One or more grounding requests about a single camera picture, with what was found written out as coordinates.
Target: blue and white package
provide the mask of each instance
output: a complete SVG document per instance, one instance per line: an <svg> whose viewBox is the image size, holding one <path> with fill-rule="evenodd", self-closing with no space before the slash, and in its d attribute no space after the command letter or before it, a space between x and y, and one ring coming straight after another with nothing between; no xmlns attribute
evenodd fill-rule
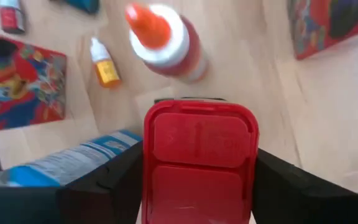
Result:
<svg viewBox="0 0 358 224"><path fill-rule="evenodd" d="M127 130L13 167L8 185L16 187L63 186L83 177L135 145L142 138Z"/></svg>

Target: wooden floor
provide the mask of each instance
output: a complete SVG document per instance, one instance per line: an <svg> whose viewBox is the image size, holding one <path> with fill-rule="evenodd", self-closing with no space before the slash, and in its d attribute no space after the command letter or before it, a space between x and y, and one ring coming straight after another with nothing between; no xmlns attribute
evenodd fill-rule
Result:
<svg viewBox="0 0 358 224"><path fill-rule="evenodd" d="M133 54L123 12L129 0L103 0L97 17L45 0L22 2L28 34L11 37L69 55L68 114L62 122L0 131L3 167L115 129L141 133L156 98L220 97L254 112L262 149L358 192L358 37L298 62L286 0L159 0L194 23L209 55L208 76L185 85L153 74ZM94 35L124 80L116 90L98 84L89 53Z"/></svg>

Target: red container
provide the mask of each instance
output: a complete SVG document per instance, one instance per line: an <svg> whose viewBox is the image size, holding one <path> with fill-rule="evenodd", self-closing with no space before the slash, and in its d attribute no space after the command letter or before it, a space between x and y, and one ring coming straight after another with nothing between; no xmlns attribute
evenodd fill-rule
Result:
<svg viewBox="0 0 358 224"><path fill-rule="evenodd" d="M259 138L249 110L163 101L144 126L143 224L249 222Z"/></svg>

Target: red canvas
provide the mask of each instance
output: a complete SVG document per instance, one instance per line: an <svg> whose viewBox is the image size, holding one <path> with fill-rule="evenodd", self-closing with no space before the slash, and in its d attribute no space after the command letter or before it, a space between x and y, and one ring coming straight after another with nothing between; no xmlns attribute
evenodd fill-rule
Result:
<svg viewBox="0 0 358 224"><path fill-rule="evenodd" d="M297 59L358 34L358 0L288 0L288 13Z"/></svg>
<svg viewBox="0 0 358 224"><path fill-rule="evenodd" d="M67 57L0 37L0 129L61 120Z"/></svg>

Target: yellow liquid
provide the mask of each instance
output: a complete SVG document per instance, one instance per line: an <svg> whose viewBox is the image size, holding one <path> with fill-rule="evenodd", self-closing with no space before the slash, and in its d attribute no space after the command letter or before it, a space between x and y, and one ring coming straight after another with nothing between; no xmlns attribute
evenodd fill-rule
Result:
<svg viewBox="0 0 358 224"><path fill-rule="evenodd" d="M103 60L96 63L96 69L101 86L111 88L121 82L112 60Z"/></svg>

